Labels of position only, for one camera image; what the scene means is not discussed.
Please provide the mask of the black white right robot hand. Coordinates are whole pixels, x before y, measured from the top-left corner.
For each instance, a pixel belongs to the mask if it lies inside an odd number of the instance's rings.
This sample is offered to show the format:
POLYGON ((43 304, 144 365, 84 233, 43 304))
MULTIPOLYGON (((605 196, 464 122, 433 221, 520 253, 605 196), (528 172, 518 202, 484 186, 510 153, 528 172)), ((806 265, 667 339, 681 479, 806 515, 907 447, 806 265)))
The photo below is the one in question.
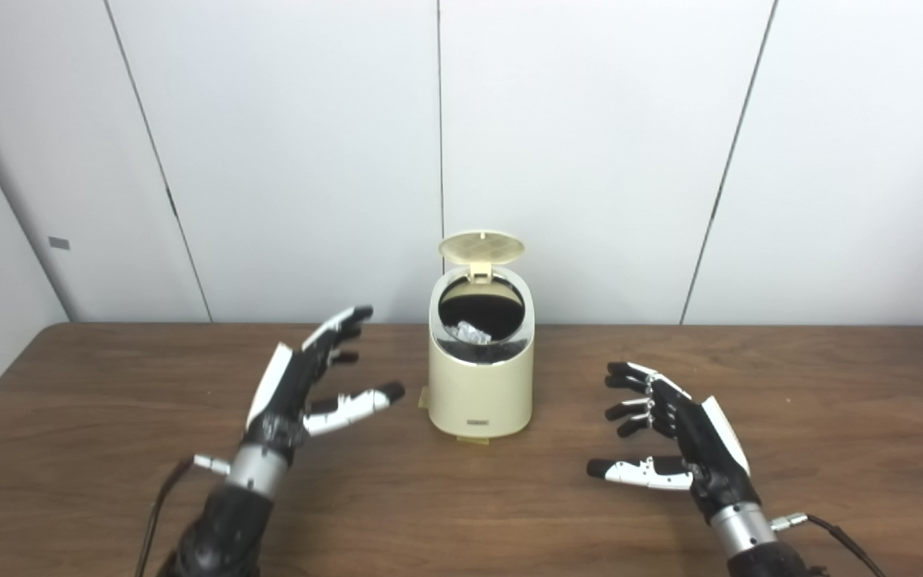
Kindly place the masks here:
POLYGON ((685 490, 704 522, 733 505, 761 505, 746 454, 717 398, 697 401, 663 373, 633 362, 611 362, 607 370, 607 387, 638 395, 605 412, 606 420, 619 421, 618 436, 655 431, 676 442, 679 453, 638 460, 594 458, 586 464, 587 475, 641 488, 685 490))

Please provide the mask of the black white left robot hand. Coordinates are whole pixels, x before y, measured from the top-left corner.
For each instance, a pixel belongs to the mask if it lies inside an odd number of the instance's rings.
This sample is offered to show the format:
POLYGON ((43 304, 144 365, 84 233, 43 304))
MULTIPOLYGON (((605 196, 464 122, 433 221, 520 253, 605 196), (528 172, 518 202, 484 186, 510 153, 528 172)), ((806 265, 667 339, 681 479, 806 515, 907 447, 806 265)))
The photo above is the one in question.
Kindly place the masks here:
POLYGON ((296 450, 312 436, 343 430, 404 397, 404 386, 390 382, 315 403, 308 400, 331 366, 356 364, 358 354, 344 350, 344 344, 359 337, 372 316, 370 305, 348 307, 323 321, 300 346, 277 345, 249 406, 242 448, 277 455, 290 465, 296 450))

